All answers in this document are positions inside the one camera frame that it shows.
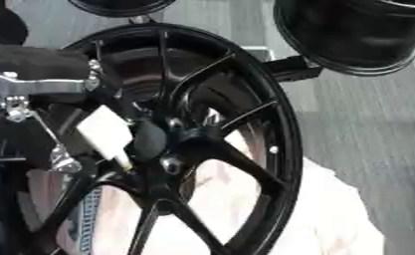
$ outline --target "white plastic block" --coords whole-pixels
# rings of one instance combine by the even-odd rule
[[[100,106],[77,125],[77,130],[106,160],[120,158],[122,167],[128,168],[123,149],[132,142],[132,134],[127,122],[110,108]]]

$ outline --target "wheel barrel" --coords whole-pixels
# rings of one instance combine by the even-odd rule
[[[415,0],[277,0],[275,19],[295,50],[341,73],[386,75],[415,57]]]

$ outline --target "center bore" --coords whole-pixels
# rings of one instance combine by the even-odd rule
[[[167,134],[151,121],[141,121],[133,142],[136,159],[147,161],[159,156],[167,146]]]

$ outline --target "gray carpet floor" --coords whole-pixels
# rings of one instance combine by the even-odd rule
[[[31,28],[28,45],[63,47],[125,24],[86,14],[65,0],[11,0]],[[178,0],[158,19],[193,26],[241,46],[267,45],[278,58],[295,54],[278,34],[272,0]],[[386,237],[385,254],[415,255],[415,63],[381,78],[325,71],[282,84],[303,129],[306,156],[359,188]]]

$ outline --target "metal bracket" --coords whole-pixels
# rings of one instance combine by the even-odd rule
[[[323,67],[320,67],[303,56],[292,56],[282,60],[264,63],[277,82],[294,82],[317,78]]]
[[[35,119],[49,135],[49,138],[53,143],[56,144],[56,147],[51,151],[50,155],[50,163],[52,166],[50,171],[75,173],[82,169],[82,165],[69,155],[65,146],[60,143],[56,135],[46,125],[38,113],[29,108],[29,102],[25,97],[8,97],[2,104],[2,107],[5,107],[7,111],[8,116],[6,119],[11,122],[22,123],[29,118]]]
[[[91,60],[90,76],[86,80],[17,80],[17,74],[4,72],[0,74],[0,106],[5,107],[6,99],[13,97],[25,97],[44,94],[82,94],[91,92],[99,87],[101,81],[99,72],[101,64]]]

